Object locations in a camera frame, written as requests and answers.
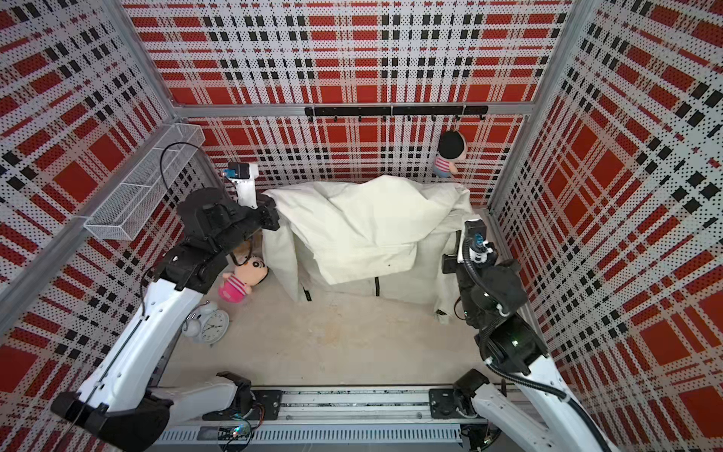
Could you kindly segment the cream white zip jacket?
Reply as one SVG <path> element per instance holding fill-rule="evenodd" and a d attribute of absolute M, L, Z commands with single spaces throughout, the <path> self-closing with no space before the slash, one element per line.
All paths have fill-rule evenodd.
<path fill-rule="evenodd" d="M 463 223 L 479 217 L 464 186 L 384 175 L 266 194 L 280 227 L 263 233 L 263 258 L 293 301 L 325 291 L 424 305 L 441 324 L 455 316 L 459 288 L 442 258 L 456 254 Z"/>

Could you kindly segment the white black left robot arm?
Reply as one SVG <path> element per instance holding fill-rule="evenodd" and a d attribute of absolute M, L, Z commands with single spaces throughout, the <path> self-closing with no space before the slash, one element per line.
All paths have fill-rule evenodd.
<path fill-rule="evenodd" d="M 222 189 L 203 188 L 177 212 L 183 239 L 154 268 L 130 324 L 80 388 L 51 405 L 53 414 L 122 451 L 147 450 L 171 424 L 252 409 L 250 381 L 230 372 L 167 391 L 149 383 L 171 340 L 226 269 L 228 255 L 258 231 L 279 229 L 276 203 L 259 195 L 254 207 L 244 206 Z"/>

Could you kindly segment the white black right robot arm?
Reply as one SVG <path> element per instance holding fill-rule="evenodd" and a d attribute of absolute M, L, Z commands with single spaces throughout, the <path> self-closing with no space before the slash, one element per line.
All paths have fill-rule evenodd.
<path fill-rule="evenodd" d="M 476 330 L 474 342 L 484 365 L 503 383 L 521 389 L 540 415 L 535 420 L 508 399 L 502 385 L 472 369 L 453 385 L 455 408 L 462 417 L 486 420 L 496 431 L 479 436 L 475 426 L 464 427 L 470 450 L 485 450 L 500 434 L 524 451 L 616 450 L 566 384 L 542 338 L 519 315 L 528 297 L 518 262 L 499 261 L 484 220 L 465 220 L 456 248 L 442 258 L 442 272 L 457 278 L 457 305 Z"/>

